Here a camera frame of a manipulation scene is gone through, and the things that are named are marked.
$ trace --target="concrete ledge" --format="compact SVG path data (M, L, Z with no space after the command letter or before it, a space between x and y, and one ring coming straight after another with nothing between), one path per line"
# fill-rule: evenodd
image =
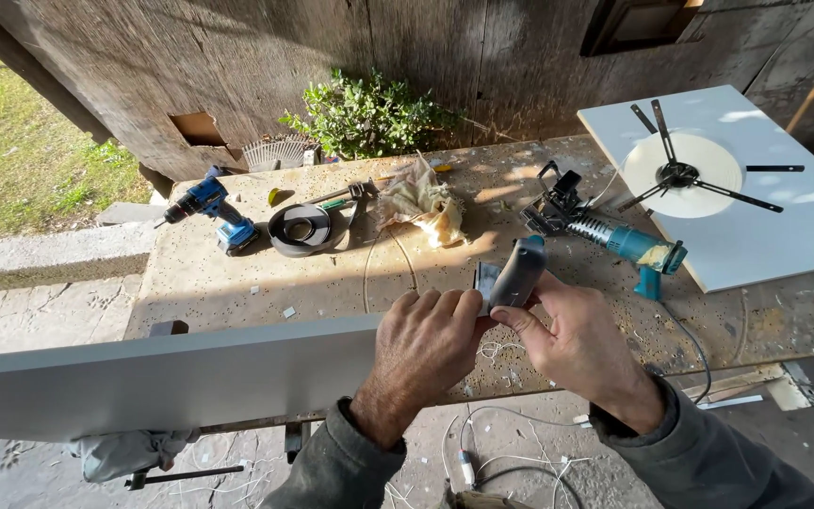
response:
M0 290L142 273L155 221L0 240Z

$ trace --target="wooden workbench top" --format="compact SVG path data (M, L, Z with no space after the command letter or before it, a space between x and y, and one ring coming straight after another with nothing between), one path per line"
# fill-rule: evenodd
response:
M416 226L378 233L374 219L364 216L330 253L290 259L269 246L265 224L279 208L388 175L411 164L412 156L223 178L230 193L241 194L242 201L233 205L260 226L262 237L249 248L254 253L225 256L216 247L219 222L202 215L162 226L125 338L146 337L152 324L167 320L184 320L191 331L251 327L286 321L282 313L289 307L296 314L287 320L320 320L386 311L413 288L420 293L469 289L477 261L503 264L513 239L529 235L518 212L541 193L536 174L549 159L582 175L582 197L600 193L614 169L589 136L447 150L426 158L433 166L453 168L439 177L464 199L468 244L432 249ZM175 186L172 200L194 183ZM273 188L294 194L273 208L267 203ZM602 199L606 212L658 235L638 207L625 214L611 208L626 190L615 179ZM549 268L564 282L605 293L627 344L650 369L664 374L701 370L684 334L656 303L633 293L639 280L633 263L578 237L547 239L546 247ZM702 342L713 369L814 355L814 273L704 295L681 267L663 278L663 292L672 312ZM537 314L545 317L541 309ZM513 332L499 327L483 341L512 342ZM549 381L536 374L520 349L506 347L494 361L480 355L476 370L444 402L549 389Z

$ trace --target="lawn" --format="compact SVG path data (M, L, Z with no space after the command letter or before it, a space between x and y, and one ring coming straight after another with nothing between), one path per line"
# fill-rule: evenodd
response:
M112 202L148 202L137 167L125 148L97 146L0 62L0 237L93 226Z

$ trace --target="gray sleeve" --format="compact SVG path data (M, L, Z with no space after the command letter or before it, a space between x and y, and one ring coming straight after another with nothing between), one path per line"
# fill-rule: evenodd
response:
M263 507L360 507L382 505L385 483L403 465L407 445L403 438L382 451L348 420L350 399L341 399L328 411L326 422L300 451L288 480L266 496Z
M659 428L637 435L604 410L590 420L668 508L814 508L814 484L765 447L655 377L666 402Z

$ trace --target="white panel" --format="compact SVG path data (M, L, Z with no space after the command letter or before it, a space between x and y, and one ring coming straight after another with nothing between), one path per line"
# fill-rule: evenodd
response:
M353 396L384 313L0 355L0 438L286 416Z
M577 114L619 168L649 132L629 109L634 102L653 124L653 98L580 110ZM652 214L668 240L682 240L684 265L704 292L814 271L814 156L726 85L660 96L669 129L703 131L742 165L803 165L801 173L746 174L742 193L784 207L777 214L735 201L715 215L684 219ZM699 168L711 161L683 161Z

